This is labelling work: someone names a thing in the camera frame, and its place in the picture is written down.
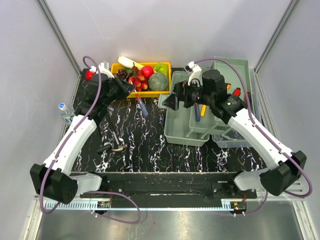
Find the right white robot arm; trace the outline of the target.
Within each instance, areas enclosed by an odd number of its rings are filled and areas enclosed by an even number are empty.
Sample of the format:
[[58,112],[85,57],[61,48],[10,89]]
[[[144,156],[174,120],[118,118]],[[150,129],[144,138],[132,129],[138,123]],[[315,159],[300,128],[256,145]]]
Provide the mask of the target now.
[[231,197],[239,198],[249,189],[265,189],[279,196],[302,176],[306,155],[301,150],[292,151],[267,131],[239,96],[228,93],[225,78],[218,70],[205,71],[201,80],[176,83],[162,104],[173,111],[180,104],[186,109],[195,104],[208,106],[215,117],[240,133],[262,157],[266,169],[238,173],[227,186]]

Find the red handled pliers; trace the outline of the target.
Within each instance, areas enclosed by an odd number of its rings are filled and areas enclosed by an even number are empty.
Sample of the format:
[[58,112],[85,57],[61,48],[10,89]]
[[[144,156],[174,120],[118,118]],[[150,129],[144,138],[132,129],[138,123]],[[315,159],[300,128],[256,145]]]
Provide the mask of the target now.
[[241,88],[237,87],[233,93],[232,93],[234,96],[237,96],[237,97],[240,97],[241,95]]

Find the black handled tool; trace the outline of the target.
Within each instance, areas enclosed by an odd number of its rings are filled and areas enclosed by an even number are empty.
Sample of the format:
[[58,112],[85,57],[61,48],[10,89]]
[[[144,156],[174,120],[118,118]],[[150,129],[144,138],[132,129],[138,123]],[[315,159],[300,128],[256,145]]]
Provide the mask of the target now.
[[110,144],[106,144],[106,145],[100,147],[96,152],[97,152],[97,154],[101,154],[101,153],[103,153],[104,151],[109,150],[111,147],[112,147],[112,146],[111,146]]

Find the clear plastic tool box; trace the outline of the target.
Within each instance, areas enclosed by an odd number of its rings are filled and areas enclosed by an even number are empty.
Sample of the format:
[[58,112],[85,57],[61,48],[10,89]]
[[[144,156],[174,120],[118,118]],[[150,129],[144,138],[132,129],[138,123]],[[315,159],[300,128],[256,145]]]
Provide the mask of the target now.
[[[251,79],[251,77],[254,77],[254,74],[250,72],[248,60],[219,56],[216,56],[215,58],[225,60],[238,71],[246,84],[247,92],[250,92],[251,94],[251,111],[255,116],[259,117],[258,120],[261,121],[258,104],[254,96],[256,91],[255,83],[254,80]],[[214,61],[210,67],[202,67],[201,69],[202,73],[211,69],[217,69],[224,76],[225,82],[231,84],[231,87],[227,92],[233,94],[236,88],[241,88],[240,98],[244,101],[245,91],[242,88],[240,80],[236,73],[225,63]],[[187,81],[188,79],[189,73],[185,71],[175,72],[172,76],[171,86],[175,83]],[[161,94],[158,102],[159,108],[166,109],[164,135],[168,143],[202,147],[204,143],[212,138],[219,148],[252,147],[240,133],[214,116],[208,106],[206,107],[205,116],[200,116],[200,122],[196,122],[194,106],[184,108],[183,103],[180,102],[177,111],[162,106],[163,100],[168,96],[169,94]]]

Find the yellow utility knife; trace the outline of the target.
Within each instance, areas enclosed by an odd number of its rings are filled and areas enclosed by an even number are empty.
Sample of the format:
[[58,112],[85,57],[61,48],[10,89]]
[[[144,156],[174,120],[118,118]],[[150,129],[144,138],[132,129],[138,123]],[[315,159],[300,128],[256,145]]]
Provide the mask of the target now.
[[203,106],[202,106],[201,112],[200,112],[200,116],[201,116],[201,117],[204,117],[204,116],[205,116],[205,114],[206,114],[206,108],[207,108],[206,105],[203,105]]

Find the blue red screwdriver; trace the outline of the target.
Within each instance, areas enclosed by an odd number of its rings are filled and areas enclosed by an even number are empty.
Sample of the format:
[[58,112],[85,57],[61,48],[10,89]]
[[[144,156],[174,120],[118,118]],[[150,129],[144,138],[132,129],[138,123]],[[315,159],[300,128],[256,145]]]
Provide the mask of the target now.
[[138,93],[136,90],[135,90],[134,92],[135,92],[135,95],[136,95],[136,99],[137,99],[137,101],[138,101],[138,103],[139,103],[139,106],[140,106],[142,115],[143,115],[144,117],[147,117],[147,116],[148,116],[148,111],[147,111],[147,109],[146,109],[146,107],[145,107],[145,104],[144,104],[143,101],[141,100],[141,97],[140,97],[139,93]]
[[201,114],[200,114],[199,105],[197,103],[194,104],[194,114],[195,114],[195,121],[200,122]]

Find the silver pliers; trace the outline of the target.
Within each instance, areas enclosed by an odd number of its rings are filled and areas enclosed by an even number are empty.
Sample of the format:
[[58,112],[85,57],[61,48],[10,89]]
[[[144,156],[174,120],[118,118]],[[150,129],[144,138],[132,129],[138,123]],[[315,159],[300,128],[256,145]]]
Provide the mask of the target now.
[[118,145],[117,148],[113,148],[112,151],[113,152],[121,152],[121,151],[125,150],[127,147],[128,147],[127,144]]

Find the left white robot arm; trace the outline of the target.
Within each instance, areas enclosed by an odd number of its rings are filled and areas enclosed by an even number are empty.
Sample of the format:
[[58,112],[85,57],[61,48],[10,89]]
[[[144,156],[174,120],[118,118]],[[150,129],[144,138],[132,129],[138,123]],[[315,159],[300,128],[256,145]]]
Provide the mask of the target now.
[[109,186],[99,174],[70,174],[84,144],[108,117],[108,106],[115,100],[124,100],[134,89],[134,85],[112,74],[95,74],[86,82],[75,116],[61,142],[42,164],[34,164],[29,171],[38,195],[63,204],[90,191],[98,198],[107,195]]

